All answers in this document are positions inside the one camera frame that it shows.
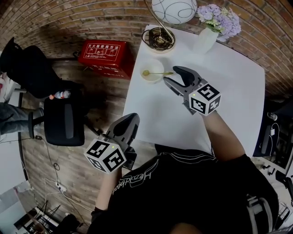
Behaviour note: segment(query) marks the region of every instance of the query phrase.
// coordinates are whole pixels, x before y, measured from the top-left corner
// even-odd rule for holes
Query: spoon
[[[142,74],[143,74],[144,76],[148,76],[149,74],[172,75],[172,74],[174,74],[174,72],[152,73],[152,72],[150,72],[149,70],[144,70],[144,71],[142,72]]]

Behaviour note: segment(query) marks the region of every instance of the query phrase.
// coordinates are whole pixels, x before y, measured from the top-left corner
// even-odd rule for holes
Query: jeans
[[[0,135],[14,132],[28,132],[28,115],[33,112],[33,118],[43,116],[43,109],[25,109],[0,103]]]

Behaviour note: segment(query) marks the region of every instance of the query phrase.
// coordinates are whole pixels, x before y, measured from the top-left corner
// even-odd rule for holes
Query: flower bouquet
[[[207,28],[197,38],[194,47],[196,52],[206,53],[216,40],[224,42],[229,37],[233,37],[241,32],[239,16],[231,9],[227,10],[215,4],[209,4],[200,6],[197,9],[197,16],[201,22],[206,24]]]

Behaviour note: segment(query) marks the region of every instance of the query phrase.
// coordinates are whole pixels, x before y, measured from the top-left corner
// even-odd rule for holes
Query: lamp base
[[[144,31],[142,40],[153,52],[167,53],[172,50],[175,45],[174,34],[170,30],[168,30],[168,32],[174,38],[174,42],[172,42],[172,38],[168,33],[163,28],[159,27]]]

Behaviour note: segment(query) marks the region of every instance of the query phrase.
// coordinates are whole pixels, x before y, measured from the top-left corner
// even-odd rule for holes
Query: fire extinguisher box
[[[78,61],[101,76],[127,80],[135,64],[126,42],[109,40],[86,40]]]

